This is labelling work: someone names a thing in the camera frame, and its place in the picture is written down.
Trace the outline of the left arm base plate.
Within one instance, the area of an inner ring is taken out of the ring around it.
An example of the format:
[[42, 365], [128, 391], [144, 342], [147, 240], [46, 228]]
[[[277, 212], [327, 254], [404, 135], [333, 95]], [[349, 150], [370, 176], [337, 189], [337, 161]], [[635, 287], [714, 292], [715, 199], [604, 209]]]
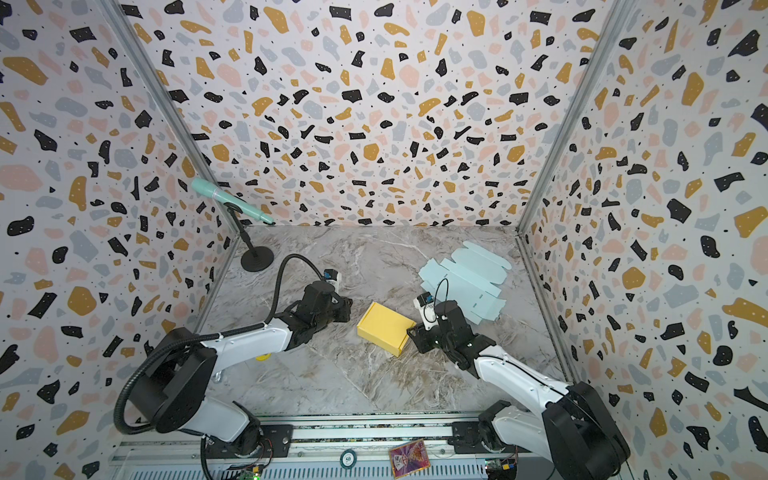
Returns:
[[291, 424], [247, 427], [233, 442], [214, 437], [207, 446], [208, 459], [233, 459], [254, 462], [285, 458], [292, 443]]

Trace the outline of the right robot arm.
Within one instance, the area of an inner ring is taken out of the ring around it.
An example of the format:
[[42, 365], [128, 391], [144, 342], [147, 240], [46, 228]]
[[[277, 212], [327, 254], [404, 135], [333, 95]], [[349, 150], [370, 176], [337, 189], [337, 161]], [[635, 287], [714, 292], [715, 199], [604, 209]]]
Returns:
[[448, 442], [459, 454], [513, 454], [521, 448], [553, 465], [564, 479], [609, 479], [630, 448], [595, 389], [540, 373], [474, 332], [454, 300], [429, 293], [414, 301], [421, 321], [408, 329], [417, 350], [441, 351], [459, 370], [496, 386], [507, 399], [470, 422], [455, 422]]

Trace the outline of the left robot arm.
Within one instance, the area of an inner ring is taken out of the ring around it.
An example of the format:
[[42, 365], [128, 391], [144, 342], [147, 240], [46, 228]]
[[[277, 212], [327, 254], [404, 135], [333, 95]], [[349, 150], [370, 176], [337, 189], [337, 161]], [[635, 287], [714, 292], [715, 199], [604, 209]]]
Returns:
[[267, 323], [207, 335], [177, 328], [129, 377], [117, 397], [113, 423], [123, 435], [183, 431], [228, 444], [256, 443], [262, 436], [259, 419], [235, 402], [209, 396], [213, 377], [307, 344], [328, 325], [349, 322], [352, 306], [334, 284], [317, 280]]

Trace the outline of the yellow paper box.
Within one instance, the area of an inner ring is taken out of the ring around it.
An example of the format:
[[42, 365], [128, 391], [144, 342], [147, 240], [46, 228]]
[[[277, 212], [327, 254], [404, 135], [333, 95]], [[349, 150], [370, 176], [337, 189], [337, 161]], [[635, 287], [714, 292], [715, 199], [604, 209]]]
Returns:
[[407, 331], [416, 323], [373, 302], [357, 324], [357, 334], [395, 357], [400, 357], [408, 340]]

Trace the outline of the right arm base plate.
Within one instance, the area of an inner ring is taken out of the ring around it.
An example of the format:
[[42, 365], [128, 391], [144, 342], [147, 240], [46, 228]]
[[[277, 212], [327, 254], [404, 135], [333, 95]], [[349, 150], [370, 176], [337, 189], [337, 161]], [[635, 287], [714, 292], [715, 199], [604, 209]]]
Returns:
[[504, 444], [490, 433], [490, 427], [475, 421], [457, 421], [451, 424], [447, 443], [457, 454], [504, 454], [529, 453], [529, 450], [512, 444]]

